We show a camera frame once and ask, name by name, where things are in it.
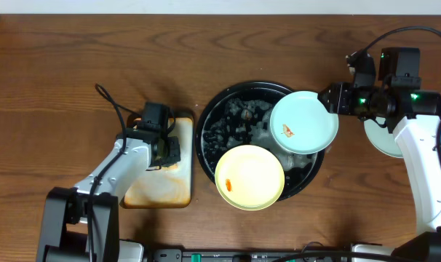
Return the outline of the light blue plate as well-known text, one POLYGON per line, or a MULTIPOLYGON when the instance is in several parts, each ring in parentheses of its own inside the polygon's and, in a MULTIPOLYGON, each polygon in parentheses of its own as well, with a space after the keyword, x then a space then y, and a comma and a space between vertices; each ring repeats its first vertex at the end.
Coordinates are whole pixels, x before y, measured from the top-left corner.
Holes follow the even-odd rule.
POLYGON ((276 143, 295 154, 313 154, 329 146, 338 132, 338 116, 327 112, 318 94, 298 91, 273 107, 269 129, 276 143))
POLYGON ((402 152, 395 143, 393 134, 388 132, 387 127, 381 127, 384 123, 385 118, 381 117, 377 117, 375 121, 365 121, 364 128, 367 138, 380 152, 400 159, 402 158, 402 152))

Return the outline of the light blue plate top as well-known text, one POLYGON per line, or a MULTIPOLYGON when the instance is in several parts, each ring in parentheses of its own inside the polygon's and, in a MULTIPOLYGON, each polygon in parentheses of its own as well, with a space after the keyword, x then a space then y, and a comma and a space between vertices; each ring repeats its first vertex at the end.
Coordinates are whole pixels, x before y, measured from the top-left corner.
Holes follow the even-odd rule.
POLYGON ((365 121, 364 128, 367 138, 380 152, 400 159, 402 158, 402 152, 395 143, 393 134, 388 132, 387 127, 381 127, 384 123, 385 118, 381 117, 377 117, 375 121, 365 121))

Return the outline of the orange green scrub sponge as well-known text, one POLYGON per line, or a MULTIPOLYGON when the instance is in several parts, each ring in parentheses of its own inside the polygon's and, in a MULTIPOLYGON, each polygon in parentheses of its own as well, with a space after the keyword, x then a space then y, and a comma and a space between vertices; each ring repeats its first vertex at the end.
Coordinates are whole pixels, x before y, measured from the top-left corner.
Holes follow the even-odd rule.
POLYGON ((171 164, 167 166, 161 166, 160 171, 172 171, 172 170, 177 170, 178 168, 179 168, 178 164, 171 164))

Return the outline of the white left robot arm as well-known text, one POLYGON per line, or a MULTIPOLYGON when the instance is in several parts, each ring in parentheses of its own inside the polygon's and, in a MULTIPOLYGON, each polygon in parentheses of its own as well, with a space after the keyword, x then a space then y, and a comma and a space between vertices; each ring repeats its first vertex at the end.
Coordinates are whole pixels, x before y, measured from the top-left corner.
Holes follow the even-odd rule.
POLYGON ((38 261, 142 261, 144 247, 119 236, 119 205, 143 173, 180 161, 178 137, 126 129, 109 155, 71 188, 47 195, 38 261))

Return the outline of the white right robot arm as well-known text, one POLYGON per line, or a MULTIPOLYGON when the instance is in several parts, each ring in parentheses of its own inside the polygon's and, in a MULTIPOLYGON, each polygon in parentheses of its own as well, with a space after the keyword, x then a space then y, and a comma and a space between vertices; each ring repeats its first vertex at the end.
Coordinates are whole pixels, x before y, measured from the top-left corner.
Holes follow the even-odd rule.
POLYGON ((331 114, 384 119, 408 172, 416 208, 414 239, 393 256, 441 261, 441 94, 421 89, 420 51, 387 47, 379 65, 364 50, 347 56, 353 82, 332 83, 318 99, 331 114))

